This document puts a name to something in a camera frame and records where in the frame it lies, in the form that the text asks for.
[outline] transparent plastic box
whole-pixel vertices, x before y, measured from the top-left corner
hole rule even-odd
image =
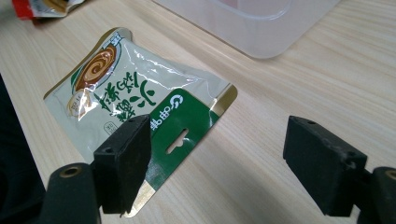
[[[340,0],[154,0],[254,58],[275,57]]]

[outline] wooden table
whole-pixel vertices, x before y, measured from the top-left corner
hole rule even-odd
[[[0,5],[0,73],[45,183],[83,161],[43,96],[107,30],[239,90],[233,105],[134,218],[104,223],[356,223],[325,217],[282,159],[289,115],[312,119],[396,166],[396,2],[344,0],[286,52],[247,57],[149,0],[95,0],[62,20],[19,21]]]

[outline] brown swirl graphic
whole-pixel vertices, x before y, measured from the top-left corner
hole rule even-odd
[[[76,91],[89,88],[97,83],[106,74],[115,59],[116,47],[112,45],[97,52],[82,69],[76,83]]]

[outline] foil packet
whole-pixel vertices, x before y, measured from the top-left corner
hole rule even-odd
[[[84,0],[12,0],[17,16],[22,20],[65,17]]]
[[[121,124],[150,114],[152,158],[134,201],[134,216],[160,188],[237,96],[215,75],[169,62],[114,28],[44,97],[49,111],[86,162]],[[181,136],[182,144],[169,151]]]

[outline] clamp jaw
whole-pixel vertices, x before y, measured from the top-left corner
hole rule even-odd
[[[396,223],[396,169],[364,169],[367,156],[312,120],[289,117],[283,158],[324,215]]]
[[[100,206],[105,214],[131,212],[151,159],[149,123],[149,115],[125,121],[95,150],[91,165],[52,173],[39,223],[101,223]]]

